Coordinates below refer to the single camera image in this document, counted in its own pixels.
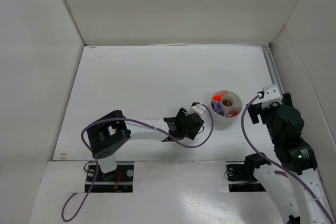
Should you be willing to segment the brown lego brick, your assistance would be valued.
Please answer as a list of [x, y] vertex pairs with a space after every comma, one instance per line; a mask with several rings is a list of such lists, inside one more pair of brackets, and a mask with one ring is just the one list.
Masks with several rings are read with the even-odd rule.
[[226, 107], [230, 107], [233, 106], [234, 100], [232, 100], [231, 97], [224, 97], [222, 99], [222, 104]]

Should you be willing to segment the white divided round container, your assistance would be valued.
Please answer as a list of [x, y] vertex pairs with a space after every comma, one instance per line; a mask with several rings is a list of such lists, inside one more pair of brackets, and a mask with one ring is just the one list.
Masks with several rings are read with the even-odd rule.
[[[217, 113], [215, 113], [211, 105], [211, 113], [215, 121], [215, 129], [217, 130], [224, 130], [228, 128], [238, 118], [238, 116], [240, 115], [243, 109], [242, 100], [236, 93], [228, 90], [228, 95], [223, 96], [222, 99], [224, 97], [231, 97], [231, 99], [234, 100], [234, 104], [233, 106], [226, 107], [222, 104], [222, 101], [218, 102], [221, 109], [223, 110], [223, 115], [218, 115]], [[234, 118], [225, 117], [225, 115], [232, 114], [233, 112], [237, 112], [238, 115], [235, 116]]]

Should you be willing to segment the purple lego block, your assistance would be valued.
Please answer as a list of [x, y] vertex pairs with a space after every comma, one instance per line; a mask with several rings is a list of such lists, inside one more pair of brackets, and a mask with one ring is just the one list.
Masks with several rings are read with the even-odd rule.
[[223, 115], [223, 110], [221, 109], [221, 106], [217, 101], [212, 101], [211, 105], [215, 113], [217, 113], [218, 115]]

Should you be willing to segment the orange round lego piece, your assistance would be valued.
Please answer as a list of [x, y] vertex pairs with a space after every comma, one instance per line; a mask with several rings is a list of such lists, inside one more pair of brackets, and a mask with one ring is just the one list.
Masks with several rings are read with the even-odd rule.
[[228, 95], [227, 90], [218, 91], [212, 96], [212, 101], [221, 102], [222, 97], [226, 95]]

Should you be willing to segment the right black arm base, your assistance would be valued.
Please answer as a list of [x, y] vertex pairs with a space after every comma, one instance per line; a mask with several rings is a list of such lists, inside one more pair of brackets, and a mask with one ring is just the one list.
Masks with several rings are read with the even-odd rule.
[[258, 154], [245, 157], [243, 162], [229, 162], [226, 164], [225, 178], [228, 180], [230, 193], [265, 192], [262, 184], [254, 177], [254, 171], [270, 162]]

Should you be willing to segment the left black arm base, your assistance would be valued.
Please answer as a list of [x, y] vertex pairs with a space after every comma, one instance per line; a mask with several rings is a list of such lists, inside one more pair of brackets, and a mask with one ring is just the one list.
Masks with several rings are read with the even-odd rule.
[[91, 193], [131, 193], [133, 192], [134, 162], [117, 162], [117, 169], [104, 174], [94, 162], [83, 167], [86, 173], [85, 192], [93, 184]]

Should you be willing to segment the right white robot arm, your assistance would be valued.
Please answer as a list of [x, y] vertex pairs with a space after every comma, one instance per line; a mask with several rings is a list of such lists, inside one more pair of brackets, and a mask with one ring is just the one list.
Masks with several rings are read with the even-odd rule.
[[[253, 145], [245, 129], [246, 115], [253, 124], [266, 125], [279, 161]], [[245, 140], [255, 151], [245, 158], [246, 172], [261, 183], [283, 223], [334, 223], [323, 202], [314, 151], [301, 136], [304, 120], [290, 94], [280, 94], [276, 88], [258, 92], [244, 108], [240, 123]]]

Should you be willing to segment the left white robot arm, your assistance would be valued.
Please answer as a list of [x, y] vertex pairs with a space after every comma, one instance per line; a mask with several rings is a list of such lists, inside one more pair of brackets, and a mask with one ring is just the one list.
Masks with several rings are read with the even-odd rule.
[[115, 110], [88, 127], [87, 132], [92, 157], [98, 161], [104, 177], [116, 173], [115, 152], [129, 140], [156, 140], [180, 142], [195, 139], [203, 127], [206, 107], [194, 103], [188, 110], [181, 108], [175, 117], [143, 122], [127, 119], [122, 111]]

